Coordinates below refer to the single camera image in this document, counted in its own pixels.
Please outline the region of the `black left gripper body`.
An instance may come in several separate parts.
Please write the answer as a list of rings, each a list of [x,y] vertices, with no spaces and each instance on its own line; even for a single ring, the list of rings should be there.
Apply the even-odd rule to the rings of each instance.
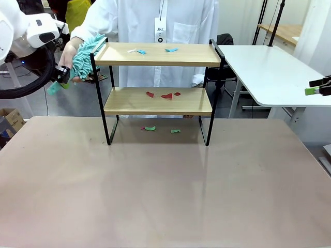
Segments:
[[[66,66],[55,66],[55,79],[60,84],[67,84],[70,78],[70,68]]]

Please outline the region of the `person's right hand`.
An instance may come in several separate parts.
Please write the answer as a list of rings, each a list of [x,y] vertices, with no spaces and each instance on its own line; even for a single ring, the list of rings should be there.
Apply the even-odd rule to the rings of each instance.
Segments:
[[[78,37],[74,37],[70,41],[68,41],[64,47],[58,65],[72,69],[73,58],[76,56],[78,48],[83,42],[84,41]]]

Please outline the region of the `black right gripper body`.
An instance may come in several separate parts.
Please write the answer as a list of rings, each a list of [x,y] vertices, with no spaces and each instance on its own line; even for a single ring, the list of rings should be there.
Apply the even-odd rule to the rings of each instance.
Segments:
[[[322,85],[320,86],[320,94],[322,96],[331,95],[331,76],[328,75],[322,79]]]

